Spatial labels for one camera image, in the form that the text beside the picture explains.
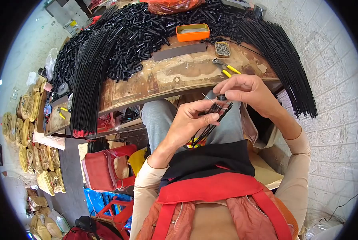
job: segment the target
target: zipper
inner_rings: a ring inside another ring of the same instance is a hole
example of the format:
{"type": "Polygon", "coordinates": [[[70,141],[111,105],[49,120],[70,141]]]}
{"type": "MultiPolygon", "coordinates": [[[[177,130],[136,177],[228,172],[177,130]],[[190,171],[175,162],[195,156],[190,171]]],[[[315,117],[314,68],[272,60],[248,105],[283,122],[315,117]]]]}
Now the zipper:
{"type": "MultiPolygon", "coordinates": [[[[250,204],[256,208],[261,214],[263,214],[264,216],[266,216],[266,218],[268,218],[268,216],[260,209],[258,208],[255,204],[253,204],[253,202],[250,201],[249,197],[246,196],[247,200],[250,202],[250,204]]],[[[290,224],[290,223],[287,223],[288,226],[291,226],[291,227],[294,227],[294,225],[290,224]]]]}
{"type": "Polygon", "coordinates": [[[182,202],[182,205],[181,205],[181,207],[180,207],[179,214],[178,214],[178,216],[176,217],[175,224],[174,224],[174,229],[175,229],[176,223],[177,223],[177,221],[178,221],[178,219],[179,219],[179,217],[180,217],[180,215],[181,215],[181,213],[182,213],[182,209],[183,209],[183,202],[182,202]]]}

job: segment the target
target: red plastic stool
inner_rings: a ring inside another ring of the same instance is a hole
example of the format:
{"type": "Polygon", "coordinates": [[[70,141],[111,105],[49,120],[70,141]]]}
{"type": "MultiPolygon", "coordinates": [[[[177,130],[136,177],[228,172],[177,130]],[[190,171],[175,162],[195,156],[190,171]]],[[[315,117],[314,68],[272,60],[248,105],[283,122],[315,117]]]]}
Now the red plastic stool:
{"type": "Polygon", "coordinates": [[[128,236],[124,226],[127,224],[127,220],[132,216],[134,200],[132,200],[130,202],[126,202],[126,201],[116,200],[116,198],[117,198],[117,196],[115,196],[113,198],[113,200],[111,202],[109,202],[109,204],[107,204],[101,211],[99,211],[98,216],[100,218],[112,220],[115,224],[115,227],[118,229],[118,231],[122,235],[123,239],[129,240],[129,236],[128,236]],[[122,205],[122,206],[125,206],[125,208],[119,214],[115,214],[111,208],[113,204],[122,205]],[[107,212],[107,211],[110,212],[111,216],[108,216],[105,214],[105,212],[107,212]]]}

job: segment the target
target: wooden workbench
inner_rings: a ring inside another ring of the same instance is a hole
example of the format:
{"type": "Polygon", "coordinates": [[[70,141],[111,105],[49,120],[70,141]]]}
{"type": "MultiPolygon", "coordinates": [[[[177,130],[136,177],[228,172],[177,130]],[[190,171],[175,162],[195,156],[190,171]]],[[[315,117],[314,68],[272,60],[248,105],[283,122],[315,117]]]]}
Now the wooden workbench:
{"type": "MultiPolygon", "coordinates": [[[[169,42],[171,46],[163,45],[160,51],[199,41],[178,42],[174,36],[169,38],[169,42]]],[[[242,74],[258,75],[265,82],[280,82],[267,60],[258,54],[259,51],[253,46],[242,43],[247,49],[234,43],[229,43],[229,45],[231,56],[222,59],[225,63],[242,74]]],[[[206,52],[181,55],[158,62],[155,62],[153,58],[145,60],[142,62],[143,70],[133,75],[128,81],[119,83],[111,79],[105,81],[100,95],[100,114],[188,93],[199,88],[215,86],[227,78],[212,62],[215,57],[215,47],[208,44],[206,52]]],[[[63,120],[59,114],[52,114],[47,124],[50,126],[46,126],[45,135],[49,136],[67,128],[69,121],[66,120],[63,120]]]]}

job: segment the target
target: concrete floor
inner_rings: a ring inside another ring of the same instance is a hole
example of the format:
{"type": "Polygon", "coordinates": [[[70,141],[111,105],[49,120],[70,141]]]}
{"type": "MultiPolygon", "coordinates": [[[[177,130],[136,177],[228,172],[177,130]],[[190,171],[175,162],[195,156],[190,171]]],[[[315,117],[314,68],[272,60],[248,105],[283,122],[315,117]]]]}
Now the concrete floor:
{"type": "Polygon", "coordinates": [[[45,194],[50,209],[55,209],[66,218],[70,227],[75,225],[75,220],[83,215],[89,215],[86,197],[84,195],[84,183],[82,181],[81,164],[79,162],[78,144],[85,140],[66,138],[65,150],[59,151],[61,161],[62,178],[66,193],[55,193],[55,196],[45,194]]]}

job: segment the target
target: gray pants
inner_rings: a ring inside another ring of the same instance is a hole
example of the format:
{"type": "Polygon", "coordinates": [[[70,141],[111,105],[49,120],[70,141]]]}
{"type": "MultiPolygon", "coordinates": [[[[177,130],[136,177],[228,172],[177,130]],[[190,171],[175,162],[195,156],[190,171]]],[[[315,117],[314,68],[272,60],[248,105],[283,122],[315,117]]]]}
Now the gray pants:
{"type": "MultiPolygon", "coordinates": [[[[207,97],[214,99],[213,92],[207,97]]],[[[233,102],[232,108],[220,121],[220,125],[207,137],[206,144],[230,143],[244,140],[242,119],[240,117],[241,102],[233,102]]],[[[145,103],[142,109],[143,124],[146,125],[151,153],[166,137],[168,129],[176,115],[176,107],[166,99],[145,103]]],[[[180,147],[177,152],[185,150],[180,147]]]]}

